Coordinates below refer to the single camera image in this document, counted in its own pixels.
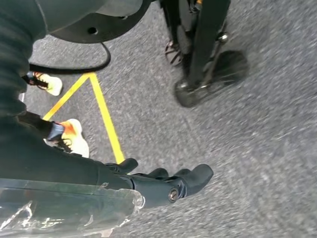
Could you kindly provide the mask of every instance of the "prosthetic arm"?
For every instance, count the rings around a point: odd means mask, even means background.
[[[0,2],[0,178],[87,185],[107,184],[111,189],[134,189],[146,207],[171,204],[197,193],[213,176],[208,165],[180,170],[170,177],[165,169],[128,175],[137,166],[103,164],[47,146],[17,119],[26,113],[18,95],[26,90],[21,76],[35,40],[63,29],[90,13],[127,16],[142,0],[10,0]]]

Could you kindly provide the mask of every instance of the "foot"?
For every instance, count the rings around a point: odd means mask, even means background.
[[[65,128],[62,139],[58,143],[60,147],[65,149],[66,152],[89,158],[89,147],[82,137],[82,128],[78,120],[69,119],[60,124]]]
[[[48,74],[38,72],[33,72],[33,76],[39,82],[43,83],[35,83],[35,85],[53,96],[58,96],[62,91],[63,82],[58,77],[51,77]]]

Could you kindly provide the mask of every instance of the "plastic wrap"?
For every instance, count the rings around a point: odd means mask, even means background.
[[[108,237],[144,205],[139,192],[106,185],[0,179],[0,237]]]

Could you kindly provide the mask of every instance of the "sneaker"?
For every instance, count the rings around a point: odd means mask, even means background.
[[[59,147],[62,147],[66,152],[89,158],[88,144],[82,137],[82,128],[78,120],[69,119],[60,124],[65,130],[61,140],[58,142]]]
[[[38,72],[33,72],[33,76],[39,82],[45,83],[42,85],[35,83],[35,85],[40,89],[45,90],[46,92],[53,96],[58,96],[60,94],[60,92],[62,92],[63,82],[60,80],[60,78],[52,77],[48,74]]]

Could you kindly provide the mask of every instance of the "yellow floor marking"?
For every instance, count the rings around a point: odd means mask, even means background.
[[[92,88],[94,89],[94,95],[96,96],[97,102],[99,105],[99,109],[100,109],[101,116],[103,117],[106,130],[108,133],[110,144],[112,147],[116,163],[120,164],[123,162],[125,160],[125,156],[121,150],[119,140],[115,133],[115,127],[111,120],[110,114],[106,104],[105,99],[103,98],[103,94],[101,91],[100,85],[99,85],[97,75],[95,73],[91,73],[89,78],[91,82]]]
[[[63,105],[64,105],[67,100],[69,100],[71,96],[72,96],[75,92],[76,92],[78,88],[83,85],[89,75],[84,74],[82,77],[78,78],[75,83],[74,83],[69,91],[65,93],[61,99],[60,99],[57,104],[52,107],[48,113],[43,117],[43,120],[50,120],[53,115],[54,115],[57,111],[60,110]]]
[[[105,125],[106,131],[108,134],[108,137],[110,141],[110,144],[112,148],[113,154],[115,155],[115,162],[120,164],[125,160],[125,156],[121,150],[119,140],[118,139],[117,134],[115,133],[115,127],[111,119],[111,116],[106,104],[106,101],[103,97],[103,92],[101,91],[100,85],[97,78],[95,73],[86,73],[78,79],[74,83],[69,91],[66,92],[64,96],[60,99],[57,104],[51,108],[49,112],[43,117],[43,120],[50,120],[53,115],[57,113],[60,108],[76,92],[78,88],[83,85],[86,80],[90,78],[90,81],[94,90],[94,96],[98,103],[99,109],[100,110],[101,117]]]

